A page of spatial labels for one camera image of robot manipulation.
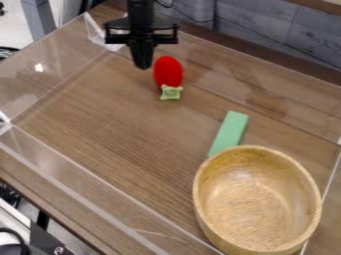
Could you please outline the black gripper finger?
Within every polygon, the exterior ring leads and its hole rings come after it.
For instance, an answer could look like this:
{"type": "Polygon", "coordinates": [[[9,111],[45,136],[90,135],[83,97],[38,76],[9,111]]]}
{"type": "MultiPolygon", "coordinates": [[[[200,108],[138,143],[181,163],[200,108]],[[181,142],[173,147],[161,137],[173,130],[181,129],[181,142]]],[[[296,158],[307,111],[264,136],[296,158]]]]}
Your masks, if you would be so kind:
{"type": "Polygon", "coordinates": [[[153,39],[146,39],[144,41],[144,69],[149,69],[153,65],[154,61],[154,40],[153,39]]]}
{"type": "Polygon", "coordinates": [[[144,67],[144,50],[142,50],[142,44],[138,40],[132,39],[130,40],[130,48],[132,48],[132,55],[136,62],[136,65],[138,68],[144,67]]]}

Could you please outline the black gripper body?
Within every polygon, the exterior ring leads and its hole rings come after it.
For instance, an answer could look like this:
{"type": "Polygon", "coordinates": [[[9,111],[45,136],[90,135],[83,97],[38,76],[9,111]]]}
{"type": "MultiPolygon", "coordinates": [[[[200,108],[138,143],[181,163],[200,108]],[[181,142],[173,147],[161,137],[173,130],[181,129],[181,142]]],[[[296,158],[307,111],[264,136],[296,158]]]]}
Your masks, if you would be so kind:
{"type": "Polygon", "coordinates": [[[130,18],[121,18],[105,24],[106,43],[130,44],[132,40],[153,40],[154,44],[177,44],[180,23],[170,18],[156,17],[153,24],[133,25],[130,18]]]}

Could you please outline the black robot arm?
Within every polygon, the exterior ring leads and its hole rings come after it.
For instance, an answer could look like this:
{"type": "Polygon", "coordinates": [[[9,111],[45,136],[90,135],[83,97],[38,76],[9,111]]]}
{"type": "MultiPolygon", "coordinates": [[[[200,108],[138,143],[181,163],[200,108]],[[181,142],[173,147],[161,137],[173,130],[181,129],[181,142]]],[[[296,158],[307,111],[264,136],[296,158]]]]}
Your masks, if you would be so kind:
{"type": "Polygon", "coordinates": [[[157,16],[154,0],[129,0],[128,10],[128,17],[105,24],[105,42],[128,45],[136,66],[146,70],[153,66],[156,47],[178,43],[180,23],[157,16]]]}

